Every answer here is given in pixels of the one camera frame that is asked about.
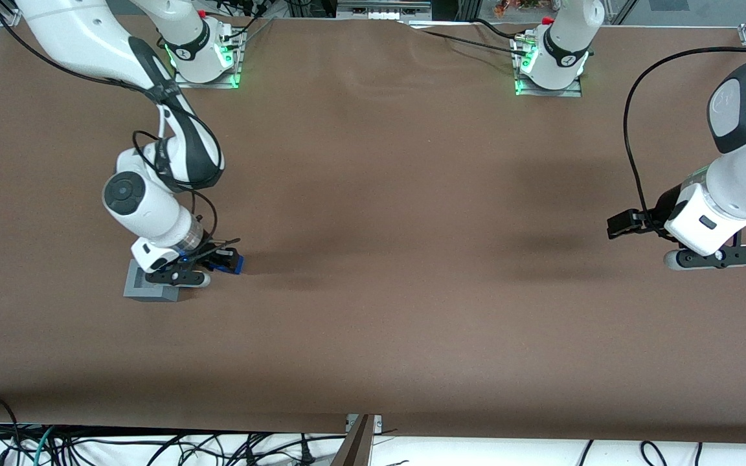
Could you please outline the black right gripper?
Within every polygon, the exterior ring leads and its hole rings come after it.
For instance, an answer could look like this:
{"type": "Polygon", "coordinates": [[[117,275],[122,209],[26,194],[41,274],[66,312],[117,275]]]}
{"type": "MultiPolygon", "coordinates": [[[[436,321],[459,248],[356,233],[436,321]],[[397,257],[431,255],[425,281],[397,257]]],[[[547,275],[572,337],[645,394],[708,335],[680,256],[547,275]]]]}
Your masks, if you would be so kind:
{"type": "Polygon", "coordinates": [[[175,270],[177,272],[202,270],[238,275],[237,263],[242,262],[242,259],[237,248],[226,248],[225,241],[204,241],[197,249],[180,256],[175,261],[175,270]]]}

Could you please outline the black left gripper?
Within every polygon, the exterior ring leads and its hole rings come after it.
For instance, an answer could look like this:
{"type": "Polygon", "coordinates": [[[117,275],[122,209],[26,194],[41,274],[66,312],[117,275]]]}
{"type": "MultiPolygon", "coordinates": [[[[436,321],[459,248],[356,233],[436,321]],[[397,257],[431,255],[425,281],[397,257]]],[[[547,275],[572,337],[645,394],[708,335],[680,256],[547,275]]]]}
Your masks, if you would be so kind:
{"type": "Polygon", "coordinates": [[[655,233],[666,241],[677,241],[666,229],[665,224],[672,217],[681,192],[681,184],[663,192],[658,197],[655,206],[646,209],[646,198],[642,188],[639,188],[639,200],[643,210],[630,208],[618,216],[607,219],[607,238],[612,241],[626,235],[644,235],[655,233]]]}

